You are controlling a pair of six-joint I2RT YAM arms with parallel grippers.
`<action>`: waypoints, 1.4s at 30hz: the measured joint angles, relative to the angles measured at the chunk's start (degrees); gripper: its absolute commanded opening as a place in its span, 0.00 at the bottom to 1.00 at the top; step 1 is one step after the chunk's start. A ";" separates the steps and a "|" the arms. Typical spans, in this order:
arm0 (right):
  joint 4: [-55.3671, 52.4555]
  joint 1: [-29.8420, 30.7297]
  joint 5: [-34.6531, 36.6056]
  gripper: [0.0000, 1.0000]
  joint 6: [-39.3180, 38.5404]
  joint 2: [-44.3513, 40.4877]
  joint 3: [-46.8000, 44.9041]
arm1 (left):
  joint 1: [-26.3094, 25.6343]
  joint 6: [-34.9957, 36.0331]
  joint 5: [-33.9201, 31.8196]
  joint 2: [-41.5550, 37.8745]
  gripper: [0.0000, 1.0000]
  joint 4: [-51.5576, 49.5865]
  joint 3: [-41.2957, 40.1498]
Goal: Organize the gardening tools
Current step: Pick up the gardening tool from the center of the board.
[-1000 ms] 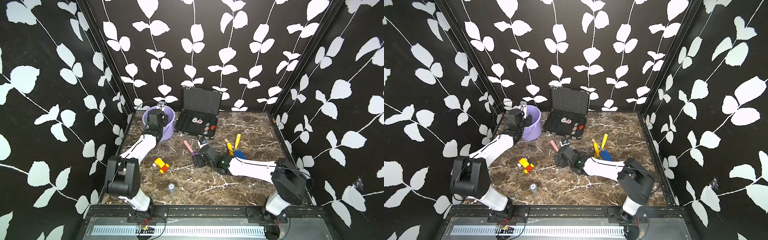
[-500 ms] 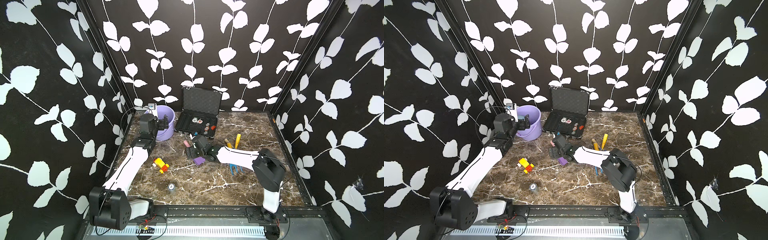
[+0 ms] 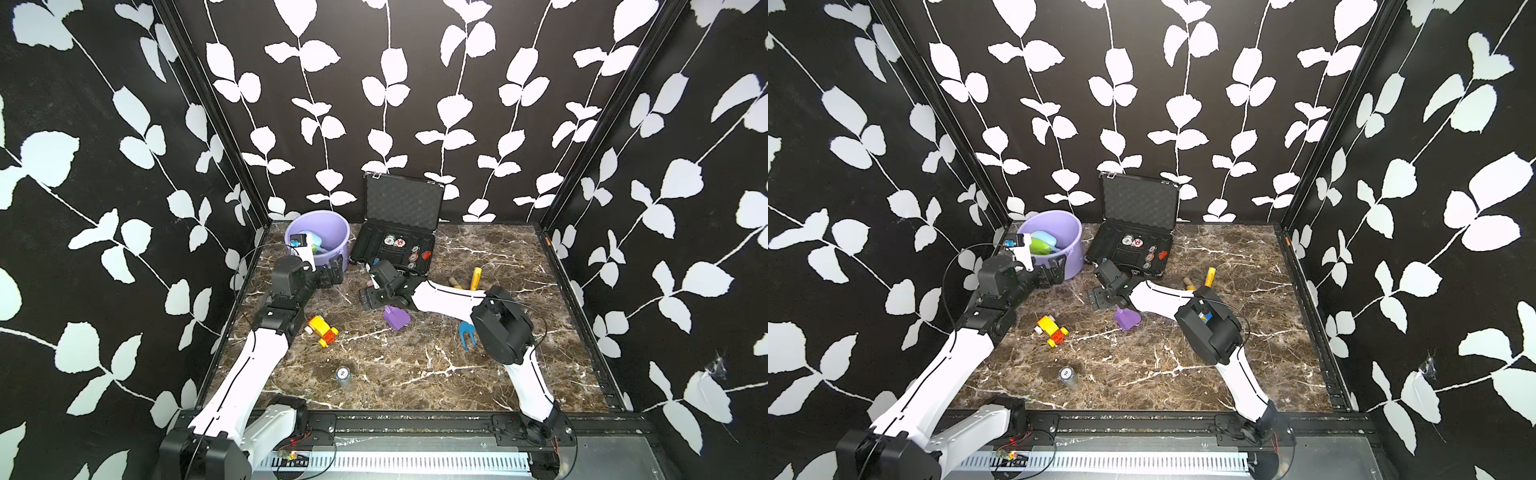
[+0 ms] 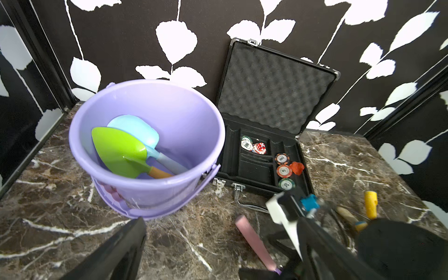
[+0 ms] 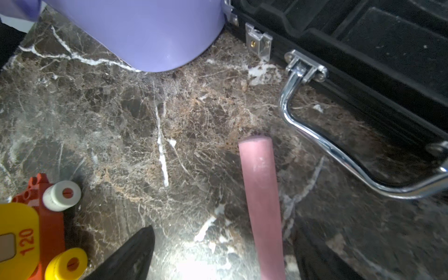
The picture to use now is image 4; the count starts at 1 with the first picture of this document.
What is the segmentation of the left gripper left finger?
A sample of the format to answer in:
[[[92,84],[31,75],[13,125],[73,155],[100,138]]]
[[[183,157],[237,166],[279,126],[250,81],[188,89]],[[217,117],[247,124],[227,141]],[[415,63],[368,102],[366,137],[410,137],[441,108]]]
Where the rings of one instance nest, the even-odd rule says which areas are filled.
[[[147,239],[143,218],[130,220],[63,280],[135,280]]]

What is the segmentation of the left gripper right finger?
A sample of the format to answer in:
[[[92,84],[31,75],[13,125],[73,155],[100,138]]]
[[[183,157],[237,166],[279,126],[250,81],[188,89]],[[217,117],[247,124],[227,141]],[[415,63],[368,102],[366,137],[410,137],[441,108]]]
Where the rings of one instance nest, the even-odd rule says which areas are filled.
[[[297,221],[297,236],[303,261],[302,276],[306,280],[323,280],[312,253],[315,252],[326,273],[335,280],[382,280],[383,277],[357,259],[322,227],[308,218]]]

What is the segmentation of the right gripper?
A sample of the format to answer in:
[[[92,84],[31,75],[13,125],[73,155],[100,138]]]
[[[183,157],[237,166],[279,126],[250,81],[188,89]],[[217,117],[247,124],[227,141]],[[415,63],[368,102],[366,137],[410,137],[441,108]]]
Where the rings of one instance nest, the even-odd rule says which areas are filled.
[[[268,245],[265,245],[262,240],[269,255],[281,270],[280,275],[268,271],[266,267],[264,269],[242,267],[238,271],[239,278],[241,280],[302,280],[303,277],[300,276],[303,271],[302,260],[288,243],[284,243],[288,239],[286,231],[279,231],[266,236]]]

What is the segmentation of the purple shovel pink handle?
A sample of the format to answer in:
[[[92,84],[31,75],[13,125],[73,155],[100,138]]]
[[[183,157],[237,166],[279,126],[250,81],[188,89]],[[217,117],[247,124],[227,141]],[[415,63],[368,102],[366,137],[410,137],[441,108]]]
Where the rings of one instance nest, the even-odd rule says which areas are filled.
[[[264,243],[254,230],[252,225],[249,223],[248,219],[244,215],[241,215],[237,217],[235,225],[240,231],[240,233],[243,235],[243,237],[246,239],[249,246],[253,249],[255,254],[265,265],[266,269],[268,269],[268,271],[272,271],[280,275],[281,270],[277,267],[276,263],[270,256]]]

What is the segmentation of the green trowel yellow handle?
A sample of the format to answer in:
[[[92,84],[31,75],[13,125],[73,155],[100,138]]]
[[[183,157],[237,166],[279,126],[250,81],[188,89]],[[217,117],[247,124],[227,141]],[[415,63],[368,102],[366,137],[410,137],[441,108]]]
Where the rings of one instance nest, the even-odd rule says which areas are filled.
[[[91,135],[97,154],[115,175],[131,179],[141,174],[154,179],[172,177],[170,173],[146,163],[147,149],[134,136],[110,127],[93,128]]]

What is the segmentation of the light blue toy shovel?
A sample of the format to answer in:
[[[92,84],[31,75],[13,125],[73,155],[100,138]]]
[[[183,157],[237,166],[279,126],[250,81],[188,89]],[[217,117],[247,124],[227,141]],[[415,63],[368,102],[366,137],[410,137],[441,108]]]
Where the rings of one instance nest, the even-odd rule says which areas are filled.
[[[112,119],[107,127],[124,131],[141,141],[147,149],[147,158],[154,158],[175,175],[188,171],[182,164],[156,150],[160,140],[158,132],[139,117],[120,115]]]

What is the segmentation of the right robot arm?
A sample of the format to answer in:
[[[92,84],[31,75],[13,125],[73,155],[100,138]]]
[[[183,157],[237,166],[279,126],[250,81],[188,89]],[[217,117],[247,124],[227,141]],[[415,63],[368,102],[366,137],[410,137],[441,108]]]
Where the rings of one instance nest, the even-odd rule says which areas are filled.
[[[375,219],[351,253],[322,227],[301,218],[299,253],[280,272],[241,268],[242,280],[445,280],[448,242],[421,227]]]

